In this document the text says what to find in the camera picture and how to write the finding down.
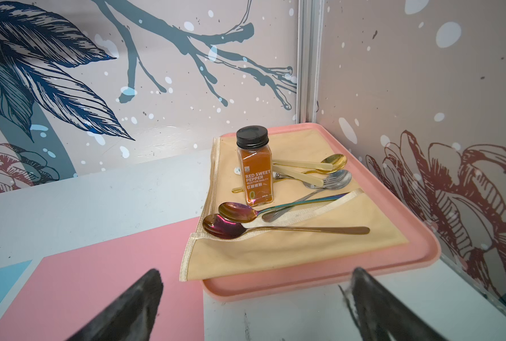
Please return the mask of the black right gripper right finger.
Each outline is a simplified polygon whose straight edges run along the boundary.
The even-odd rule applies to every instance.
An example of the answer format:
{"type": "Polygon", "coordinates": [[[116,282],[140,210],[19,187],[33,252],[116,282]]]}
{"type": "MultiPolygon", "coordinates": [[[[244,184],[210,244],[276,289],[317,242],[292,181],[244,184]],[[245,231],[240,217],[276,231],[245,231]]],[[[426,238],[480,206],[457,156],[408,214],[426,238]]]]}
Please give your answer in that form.
{"type": "Polygon", "coordinates": [[[444,340],[367,271],[350,283],[350,315],[363,340],[444,340]]]}

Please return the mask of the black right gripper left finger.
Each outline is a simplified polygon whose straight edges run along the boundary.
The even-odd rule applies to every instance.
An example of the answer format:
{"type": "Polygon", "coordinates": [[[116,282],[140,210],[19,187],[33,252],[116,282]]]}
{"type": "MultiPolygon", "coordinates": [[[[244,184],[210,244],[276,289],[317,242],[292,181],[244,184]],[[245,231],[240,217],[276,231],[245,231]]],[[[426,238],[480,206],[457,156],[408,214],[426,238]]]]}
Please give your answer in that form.
{"type": "Polygon", "coordinates": [[[149,340],[162,295],[160,272],[150,269],[69,339],[149,340]]]}

